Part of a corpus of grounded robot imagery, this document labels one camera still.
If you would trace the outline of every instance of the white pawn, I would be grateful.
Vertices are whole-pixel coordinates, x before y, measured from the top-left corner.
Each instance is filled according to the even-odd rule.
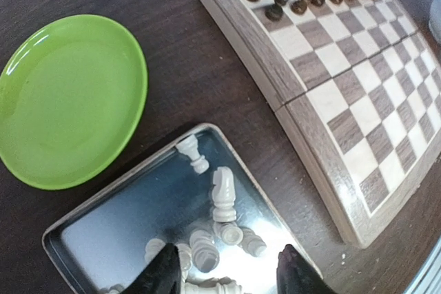
[[[267,249],[267,244],[253,232],[253,230],[246,227],[241,227],[243,232],[243,239],[239,246],[244,250],[244,252],[254,256],[255,258],[260,257]]]
[[[144,255],[145,263],[149,264],[164,247],[165,247],[165,242],[162,241],[161,239],[158,238],[151,239],[145,245],[145,255]]]
[[[213,223],[214,234],[219,237],[225,244],[236,246],[243,239],[242,230],[235,222],[230,223]]]
[[[213,173],[213,192],[214,203],[213,220],[215,222],[234,222],[236,220],[236,210],[234,201],[236,191],[234,190],[234,175],[229,167],[219,167]]]
[[[204,273],[214,270],[219,264],[219,251],[214,246],[214,239],[210,232],[202,229],[193,231],[190,236],[194,266]]]
[[[209,163],[204,155],[199,154],[198,139],[195,135],[188,136],[186,139],[176,144],[179,153],[184,154],[190,158],[194,171],[197,174],[203,174],[209,168]]]

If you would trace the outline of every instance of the dark wooden table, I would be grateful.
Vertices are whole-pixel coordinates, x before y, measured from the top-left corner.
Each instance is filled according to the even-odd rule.
[[[427,30],[431,0],[401,1],[439,57]],[[0,67],[35,30],[80,13],[115,19],[139,40],[150,71],[147,105],[123,153],[80,187],[39,191],[0,162],[2,293],[69,293],[41,247],[43,231],[199,122],[225,132],[336,291],[403,292],[441,234],[441,164],[368,249],[347,246],[262,94],[198,0],[0,0]]]

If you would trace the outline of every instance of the green plate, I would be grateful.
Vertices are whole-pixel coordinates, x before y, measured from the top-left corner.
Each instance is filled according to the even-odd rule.
[[[95,15],[55,21],[0,76],[0,158],[30,186],[79,185],[120,154],[146,96],[147,66],[127,29]]]

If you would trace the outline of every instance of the wooden chessboard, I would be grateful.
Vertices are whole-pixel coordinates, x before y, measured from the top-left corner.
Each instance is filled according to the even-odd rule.
[[[441,152],[441,69],[398,0],[201,0],[305,164],[341,236],[369,246]]]

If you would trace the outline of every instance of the metal tray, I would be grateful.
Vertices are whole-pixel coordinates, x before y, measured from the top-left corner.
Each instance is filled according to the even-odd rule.
[[[174,148],[190,134],[196,134],[199,151],[210,163],[201,175]],[[237,223],[254,230],[268,248],[264,257],[253,258],[216,239],[218,267],[210,273],[193,267],[189,280],[229,277],[244,293],[276,293],[278,252],[286,244],[312,261],[226,137],[210,124],[193,128],[61,218],[43,234],[43,247],[75,293],[126,287],[145,268],[150,239],[188,242],[195,224],[210,223],[212,172],[220,166],[230,167],[235,176]]]

